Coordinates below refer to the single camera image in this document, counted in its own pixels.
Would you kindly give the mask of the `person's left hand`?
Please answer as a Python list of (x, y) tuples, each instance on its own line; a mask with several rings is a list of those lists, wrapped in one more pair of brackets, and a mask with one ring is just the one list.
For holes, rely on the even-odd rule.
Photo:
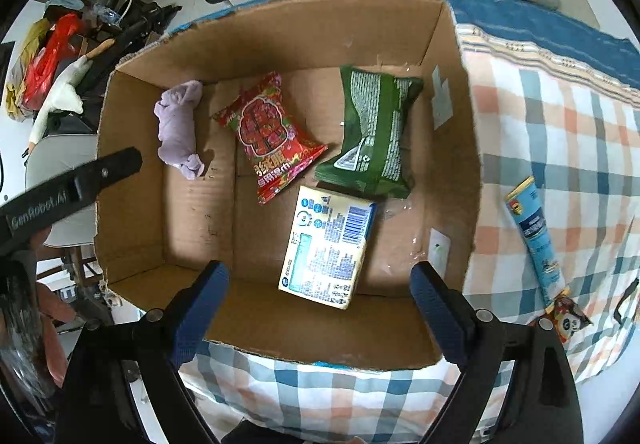
[(70, 305), (36, 279), (36, 252), (50, 231), (49, 227), (40, 230), (18, 247), (9, 258), (6, 279), (12, 295), (6, 361), (23, 386), (40, 398), (51, 396), (63, 385), (68, 368), (54, 324), (76, 318)]

